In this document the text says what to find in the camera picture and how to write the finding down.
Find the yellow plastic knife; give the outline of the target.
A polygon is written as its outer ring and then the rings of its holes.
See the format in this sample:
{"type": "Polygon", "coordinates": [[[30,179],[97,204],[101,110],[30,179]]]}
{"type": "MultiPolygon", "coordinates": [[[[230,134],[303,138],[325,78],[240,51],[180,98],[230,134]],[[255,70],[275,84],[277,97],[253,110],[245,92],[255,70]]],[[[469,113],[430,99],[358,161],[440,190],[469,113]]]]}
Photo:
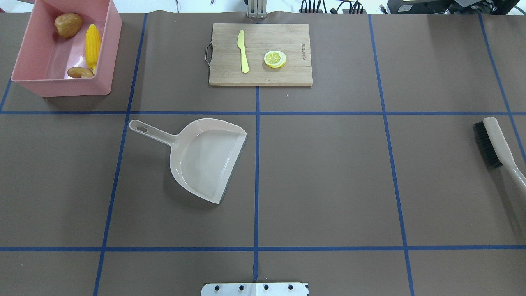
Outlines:
{"type": "Polygon", "coordinates": [[[245,49],[245,32],[244,30],[240,30],[237,37],[237,47],[240,50],[240,67],[242,70],[242,73],[246,74],[249,72],[249,64],[247,60],[246,55],[246,49],[245,49]]]}

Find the beige plastic dustpan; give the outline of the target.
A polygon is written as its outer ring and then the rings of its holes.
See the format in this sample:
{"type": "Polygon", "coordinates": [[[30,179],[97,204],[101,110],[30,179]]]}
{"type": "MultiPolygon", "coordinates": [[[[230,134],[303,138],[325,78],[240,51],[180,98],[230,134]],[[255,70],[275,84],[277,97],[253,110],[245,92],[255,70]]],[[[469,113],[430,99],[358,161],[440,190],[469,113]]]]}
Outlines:
{"type": "Polygon", "coordinates": [[[235,124],[201,118],[170,134],[154,126],[131,120],[129,128],[169,146],[169,167],[184,189],[213,204],[220,204],[247,139],[235,124]]]}

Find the beige brush black bristles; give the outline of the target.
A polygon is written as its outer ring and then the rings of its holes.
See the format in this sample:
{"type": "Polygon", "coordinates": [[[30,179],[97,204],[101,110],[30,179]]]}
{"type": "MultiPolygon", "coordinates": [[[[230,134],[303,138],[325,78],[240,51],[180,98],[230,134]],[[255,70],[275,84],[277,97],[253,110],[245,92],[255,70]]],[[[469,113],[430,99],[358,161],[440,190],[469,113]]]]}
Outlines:
{"type": "Polygon", "coordinates": [[[472,129],[485,164],[491,169],[503,167],[525,197],[526,178],[515,163],[498,120],[495,117],[486,117],[473,124],[472,129]]]}

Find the tan toy ginger root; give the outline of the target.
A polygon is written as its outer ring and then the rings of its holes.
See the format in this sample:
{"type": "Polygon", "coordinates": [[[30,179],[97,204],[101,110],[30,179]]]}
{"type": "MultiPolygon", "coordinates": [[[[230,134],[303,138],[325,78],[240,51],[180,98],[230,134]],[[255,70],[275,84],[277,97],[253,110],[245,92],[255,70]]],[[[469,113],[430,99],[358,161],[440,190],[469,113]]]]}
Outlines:
{"type": "Polygon", "coordinates": [[[71,67],[67,70],[67,75],[74,79],[86,79],[94,76],[91,69],[84,67],[71,67]]]}

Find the brown toy potato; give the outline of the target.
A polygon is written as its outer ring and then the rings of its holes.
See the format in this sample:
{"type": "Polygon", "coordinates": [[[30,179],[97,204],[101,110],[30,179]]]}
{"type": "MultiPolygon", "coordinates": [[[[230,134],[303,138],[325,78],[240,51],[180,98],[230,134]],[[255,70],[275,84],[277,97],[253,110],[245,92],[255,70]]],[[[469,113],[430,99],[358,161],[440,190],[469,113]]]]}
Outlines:
{"type": "Polygon", "coordinates": [[[77,35],[84,24],[84,19],[76,13],[62,14],[54,20],[58,36],[69,39],[77,35]]]}

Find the yellow toy corn cob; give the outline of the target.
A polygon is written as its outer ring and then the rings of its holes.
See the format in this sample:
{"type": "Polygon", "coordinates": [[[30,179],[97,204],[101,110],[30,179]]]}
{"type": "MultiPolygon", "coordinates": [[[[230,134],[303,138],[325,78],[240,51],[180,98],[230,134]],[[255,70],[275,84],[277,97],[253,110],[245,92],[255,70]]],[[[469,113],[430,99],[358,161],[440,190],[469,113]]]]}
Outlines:
{"type": "Polygon", "coordinates": [[[95,24],[90,24],[85,35],[86,65],[95,74],[100,53],[102,38],[95,24]]]}

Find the aluminium frame post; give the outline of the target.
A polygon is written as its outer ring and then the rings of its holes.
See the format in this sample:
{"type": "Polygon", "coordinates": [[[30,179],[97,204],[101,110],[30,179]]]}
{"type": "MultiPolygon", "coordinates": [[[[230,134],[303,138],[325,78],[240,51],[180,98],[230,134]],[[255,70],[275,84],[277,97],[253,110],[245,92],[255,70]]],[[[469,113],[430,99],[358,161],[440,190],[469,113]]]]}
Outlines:
{"type": "Polygon", "coordinates": [[[247,4],[247,17],[249,19],[266,19],[267,0],[245,0],[247,4]]]}

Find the pink plastic bin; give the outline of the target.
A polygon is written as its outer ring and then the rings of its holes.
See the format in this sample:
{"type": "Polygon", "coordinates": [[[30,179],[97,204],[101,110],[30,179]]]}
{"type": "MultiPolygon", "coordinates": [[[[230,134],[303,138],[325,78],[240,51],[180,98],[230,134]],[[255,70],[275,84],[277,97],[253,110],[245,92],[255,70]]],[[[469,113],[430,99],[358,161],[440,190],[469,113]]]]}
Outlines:
{"type": "Polygon", "coordinates": [[[107,95],[121,28],[122,19],[112,0],[36,0],[11,80],[43,97],[107,95]],[[65,13],[83,19],[80,31],[69,39],[61,38],[54,25],[65,13]],[[102,38],[95,74],[84,79],[69,77],[68,69],[87,66],[86,31],[91,24],[102,38]]]}

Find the wooden cutting board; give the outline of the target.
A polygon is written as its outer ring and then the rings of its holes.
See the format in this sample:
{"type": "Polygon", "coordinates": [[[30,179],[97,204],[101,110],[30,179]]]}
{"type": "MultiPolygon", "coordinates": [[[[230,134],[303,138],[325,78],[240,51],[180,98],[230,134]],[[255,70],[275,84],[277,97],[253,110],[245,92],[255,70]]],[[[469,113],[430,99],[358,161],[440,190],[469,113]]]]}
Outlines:
{"type": "Polygon", "coordinates": [[[301,86],[313,85],[310,27],[307,24],[215,23],[209,58],[211,86],[301,86]],[[242,73],[237,37],[245,32],[249,72],[242,73]],[[278,69],[265,65],[269,51],[282,51],[286,64],[278,69]]]}

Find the yellow toy lemon slice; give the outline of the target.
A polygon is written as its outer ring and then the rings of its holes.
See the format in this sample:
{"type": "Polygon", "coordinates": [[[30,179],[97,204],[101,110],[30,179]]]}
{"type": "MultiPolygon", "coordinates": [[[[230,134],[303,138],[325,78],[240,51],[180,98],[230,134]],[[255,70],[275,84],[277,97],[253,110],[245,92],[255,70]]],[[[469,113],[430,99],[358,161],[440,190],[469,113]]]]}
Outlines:
{"type": "Polygon", "coordinates": [[[282,51],[269,51],[263,57],[265,65],[272,69],[283,67],[287,62],[287,57],[282,51]]]}

